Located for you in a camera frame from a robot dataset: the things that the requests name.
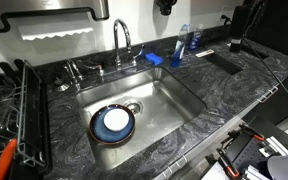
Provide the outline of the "small blue soap bottle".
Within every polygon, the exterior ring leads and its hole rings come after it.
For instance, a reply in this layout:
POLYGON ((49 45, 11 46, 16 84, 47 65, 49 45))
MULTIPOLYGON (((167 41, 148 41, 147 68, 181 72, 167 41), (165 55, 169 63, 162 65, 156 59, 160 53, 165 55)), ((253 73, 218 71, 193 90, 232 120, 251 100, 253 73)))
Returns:
POLYGON ((190 43, 189 43, 189 49, 191 51, 194 51, 197 49, 201 41, 202 34, 203 34, 203 25, 199 24, 196 30, 193 32, 190 43))

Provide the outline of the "steel paper towel dispenser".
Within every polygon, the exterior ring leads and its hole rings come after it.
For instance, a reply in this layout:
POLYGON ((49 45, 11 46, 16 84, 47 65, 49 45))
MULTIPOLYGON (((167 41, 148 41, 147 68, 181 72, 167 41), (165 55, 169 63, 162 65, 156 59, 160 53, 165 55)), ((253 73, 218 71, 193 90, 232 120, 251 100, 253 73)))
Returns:
POLYGON ((90 12, 95 21, 110 17, 108 0, 0 0, 0 33, 8 32, 8 18, 90 12))

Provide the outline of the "blue sponge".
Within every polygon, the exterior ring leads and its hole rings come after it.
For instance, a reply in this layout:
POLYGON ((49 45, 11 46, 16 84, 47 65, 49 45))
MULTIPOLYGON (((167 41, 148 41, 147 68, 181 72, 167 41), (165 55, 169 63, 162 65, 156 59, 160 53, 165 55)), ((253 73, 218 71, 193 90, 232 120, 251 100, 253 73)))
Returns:
POLYGON ((145 58, 152 62, 154 65, 160 65, 163 63, 163 58, 154 54, 154 53, 148 53, 145 55, 145 58))

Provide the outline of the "blue ceramic plate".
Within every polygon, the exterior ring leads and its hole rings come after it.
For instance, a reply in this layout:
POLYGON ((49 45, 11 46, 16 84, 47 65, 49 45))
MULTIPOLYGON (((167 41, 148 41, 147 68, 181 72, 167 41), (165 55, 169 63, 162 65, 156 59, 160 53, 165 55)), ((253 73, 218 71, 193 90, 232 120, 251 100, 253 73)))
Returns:
POLYGON ((110 104, 100 108, 92 116, 89 125, 91 136, 101 144, 119 144, 128 139, 135 130, 135 117, 133 113, 120 104, 110 104), (111 131, 104 125, 104 116, 112 109, 123 109, 129 115, 127 126, 118 132, 111 131))

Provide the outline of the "chrome side sprayer faucet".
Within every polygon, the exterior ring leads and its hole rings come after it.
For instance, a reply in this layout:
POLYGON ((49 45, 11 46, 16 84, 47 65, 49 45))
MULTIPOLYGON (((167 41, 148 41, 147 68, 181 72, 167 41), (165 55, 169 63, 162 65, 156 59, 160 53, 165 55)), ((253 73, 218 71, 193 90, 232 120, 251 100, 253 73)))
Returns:
POLYGON ((79 92, 81 90, 80 82, 83 80, 83 76, 81 75, 76 63, 72 59, 68 59, 63 67, 71 77, 72 82, 76 87, 76 91, 79 92))

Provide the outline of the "black cart with orange clamps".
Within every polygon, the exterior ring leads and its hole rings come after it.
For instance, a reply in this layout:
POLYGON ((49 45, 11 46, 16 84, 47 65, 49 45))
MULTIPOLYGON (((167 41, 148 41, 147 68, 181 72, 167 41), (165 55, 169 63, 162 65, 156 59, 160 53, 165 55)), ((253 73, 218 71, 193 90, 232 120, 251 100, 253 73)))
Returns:
POLYGON ((287 133, 257 117, 228 135, 202 180, 288 180, 287 133))

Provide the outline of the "large blue dish soap bottle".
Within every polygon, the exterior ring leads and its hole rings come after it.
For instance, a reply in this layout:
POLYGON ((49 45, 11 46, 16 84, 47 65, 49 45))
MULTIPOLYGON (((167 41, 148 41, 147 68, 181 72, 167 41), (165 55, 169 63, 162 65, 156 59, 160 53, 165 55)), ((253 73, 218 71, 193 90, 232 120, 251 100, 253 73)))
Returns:
POLYGON ((176 42, 175 50, 170 62, 171 67, 179 67, 182 61, 182 56, 185 51, 185 46, 187 43, 187 37, 190 30, 190 24, 183 24, 176 42))

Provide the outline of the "stainless steel sink basin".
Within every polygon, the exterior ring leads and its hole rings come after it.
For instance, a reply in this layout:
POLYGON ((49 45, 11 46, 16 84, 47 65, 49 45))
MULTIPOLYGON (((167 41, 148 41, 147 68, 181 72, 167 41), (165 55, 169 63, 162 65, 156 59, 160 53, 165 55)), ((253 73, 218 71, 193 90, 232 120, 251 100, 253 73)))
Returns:
POLYGON ((85 89, 76 95, 96 163, 111 170, 172 131, 198 116, 206 104, 162 67, 151 68, 85 89), (100 108, 128 100, 140 101, 143 112, 135 117, 135 130, 119 144, 101 144, 91 136, 89 125, 100 108))

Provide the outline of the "black dish drying rack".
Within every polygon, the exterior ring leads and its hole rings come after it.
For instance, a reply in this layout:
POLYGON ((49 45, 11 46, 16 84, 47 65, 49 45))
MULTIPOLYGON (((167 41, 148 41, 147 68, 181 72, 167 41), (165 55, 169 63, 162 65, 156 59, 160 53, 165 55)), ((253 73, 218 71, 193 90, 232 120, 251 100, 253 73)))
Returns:
POLYGON ((47 89, 26 60, 0 63, 0 156, 17 140, 4 180, 43 180, 53 168, 47 89))

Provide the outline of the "sink drain strainer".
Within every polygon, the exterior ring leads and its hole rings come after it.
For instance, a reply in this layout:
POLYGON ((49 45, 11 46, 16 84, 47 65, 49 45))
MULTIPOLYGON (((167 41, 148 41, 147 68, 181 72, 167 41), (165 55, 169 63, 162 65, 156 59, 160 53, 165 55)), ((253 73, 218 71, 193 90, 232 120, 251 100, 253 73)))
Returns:
POLYGON ((135 99, 126 101, 124 106, 127 107, 134 115, 140 115, 144 109, 143 104, 135 99))

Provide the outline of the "black wall soap dispenser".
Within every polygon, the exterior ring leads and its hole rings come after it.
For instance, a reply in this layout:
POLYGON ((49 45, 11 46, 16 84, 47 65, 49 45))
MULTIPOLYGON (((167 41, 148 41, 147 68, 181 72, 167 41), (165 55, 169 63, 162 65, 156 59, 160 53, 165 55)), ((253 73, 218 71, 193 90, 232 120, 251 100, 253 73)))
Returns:
POLYGON ((155 0, 155 3, 159 7, 160 13, 168 16, 171 14, 172 7, 177 3, 177 0, 155 0))

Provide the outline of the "white bowl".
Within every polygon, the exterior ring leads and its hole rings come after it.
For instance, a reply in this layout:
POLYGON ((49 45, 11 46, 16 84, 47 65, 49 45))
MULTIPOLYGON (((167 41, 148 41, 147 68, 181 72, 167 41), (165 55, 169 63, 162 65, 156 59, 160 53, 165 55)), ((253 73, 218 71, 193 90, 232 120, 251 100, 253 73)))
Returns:
POLYGON ((129 115, 123 109, 112 109, 104 116, 104 125, 107 129, 118 132, 123 130, 129 122, 129 115))

